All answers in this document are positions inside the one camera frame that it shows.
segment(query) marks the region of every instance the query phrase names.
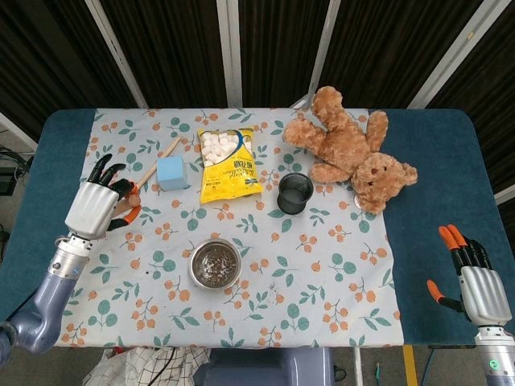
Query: yellow bag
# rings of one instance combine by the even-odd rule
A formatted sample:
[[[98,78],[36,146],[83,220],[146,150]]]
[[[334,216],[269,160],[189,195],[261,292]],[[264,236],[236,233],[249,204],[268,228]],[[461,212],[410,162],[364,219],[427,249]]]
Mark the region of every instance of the yellow bag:
[[[200,203],[263,191],[252,155],[252,128],[198,133],[204,160]]]

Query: floral tablecloth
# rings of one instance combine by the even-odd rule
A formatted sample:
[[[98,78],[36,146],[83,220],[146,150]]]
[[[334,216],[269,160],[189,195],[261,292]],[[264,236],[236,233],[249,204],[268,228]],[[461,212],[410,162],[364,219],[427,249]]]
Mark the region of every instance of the floral tablecloth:
[[[350,109],[361,127],[368,113]],[[365,213],[346,183],[315,185],[306,210],[278,210],[280,178],[307,173],[314,158],[282,141],[293,109],[98,109],[82,180],[96,160],[137,181],[180,136],[174,155],[191,186],[162,191],[153,176],[142,212],[94,243],[64,312],[61,346],[298,347],[402,344],[393,256],[382,216]],[[200,127],[253,126],[264,192],[200,206]],[[243,258],[226,291],[195,287],[191,251],[209,237],[231,241]]]

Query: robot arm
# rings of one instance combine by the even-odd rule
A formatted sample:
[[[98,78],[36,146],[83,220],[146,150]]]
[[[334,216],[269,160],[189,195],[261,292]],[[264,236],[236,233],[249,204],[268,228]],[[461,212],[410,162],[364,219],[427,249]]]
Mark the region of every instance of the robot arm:
[[[57,251],[34,296],[35,310],[20,310],[0,323],[0,367],[9,358],[12,347],[22,347],[32,354],[52,348],[59,338],[64,308],[89,261],[91,241],[104,237],[108,230],[129,224],[141,210],[138,205],[123,219],[112,220],[117,203],[138,192],[126,179],[109,185],[114,174],[125,167],[117,163],[102,174],[111,157],[102,157],[88,180],[80,185],[65,220],[70,233],[56,241]]]
[[[503,328],[512,314],[501,278],[480,243],[463,237],[454,225],[440,227],[439,233],[451,252],[461,301],[443,296],[431,280],[427,288],[438,304],[464,312],[478,327],[476,347],[488,386],[515,385],[515,339]]]

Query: stainless steel bowl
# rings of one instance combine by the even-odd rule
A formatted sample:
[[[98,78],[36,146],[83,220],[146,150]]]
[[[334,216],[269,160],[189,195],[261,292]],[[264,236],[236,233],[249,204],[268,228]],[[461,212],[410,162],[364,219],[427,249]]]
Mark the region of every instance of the stainless steel bowl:
[[[241,255],[224,239],[209,239],[193,250],[190,260],[190,276],[195,284],[206,290],[223,290],[240,277]]]

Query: teddy bear head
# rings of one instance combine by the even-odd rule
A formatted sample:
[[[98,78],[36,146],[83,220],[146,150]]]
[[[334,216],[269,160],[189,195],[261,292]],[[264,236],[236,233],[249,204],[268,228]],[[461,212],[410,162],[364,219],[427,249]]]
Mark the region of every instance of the teddy bear head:
[[[417,170],[383,153],[371,153],[358,166],[351,181],[364,211],[379,213],[386,201],[398,195],[406,185],[417,182]]]

